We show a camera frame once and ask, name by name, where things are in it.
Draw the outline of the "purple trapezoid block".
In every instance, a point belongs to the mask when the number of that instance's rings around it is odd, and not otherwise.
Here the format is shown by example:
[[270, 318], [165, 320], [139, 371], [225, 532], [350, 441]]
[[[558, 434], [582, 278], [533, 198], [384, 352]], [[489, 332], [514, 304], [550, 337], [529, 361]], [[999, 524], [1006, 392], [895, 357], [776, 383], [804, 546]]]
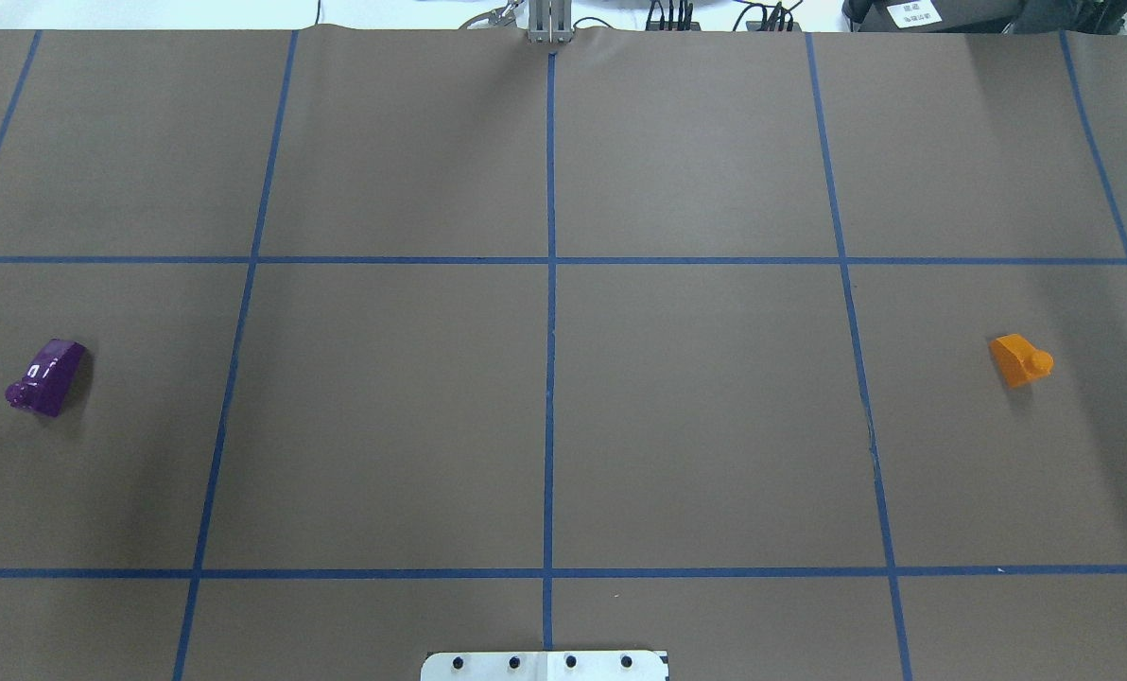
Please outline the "purple trapezoid block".
[[78, 340], [47, 340], [24, 374], [6, 387], [7, 405], [16, 410], [57, 418], [85, 354], [87, 348]]

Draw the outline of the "orange trapezoid block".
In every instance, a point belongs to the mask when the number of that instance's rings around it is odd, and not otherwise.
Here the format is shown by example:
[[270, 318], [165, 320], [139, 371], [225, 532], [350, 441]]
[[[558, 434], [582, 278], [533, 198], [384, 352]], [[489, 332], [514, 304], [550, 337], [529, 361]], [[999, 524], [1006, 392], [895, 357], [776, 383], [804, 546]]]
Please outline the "orange trapezoid block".
[[999, 375], [1010, 391], [1051, 375], [1055, 359], [1022, 335], [1003, 335], [987, 343]]

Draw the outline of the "white metal base plate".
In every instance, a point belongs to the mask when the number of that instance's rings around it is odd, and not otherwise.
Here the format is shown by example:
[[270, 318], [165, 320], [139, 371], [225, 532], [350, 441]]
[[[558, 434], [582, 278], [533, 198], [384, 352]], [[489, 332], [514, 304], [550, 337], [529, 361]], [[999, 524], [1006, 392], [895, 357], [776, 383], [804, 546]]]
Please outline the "white metal base plate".
[[668, 680], [666, 652], [442, 652], [426, 657], [421, 680]]

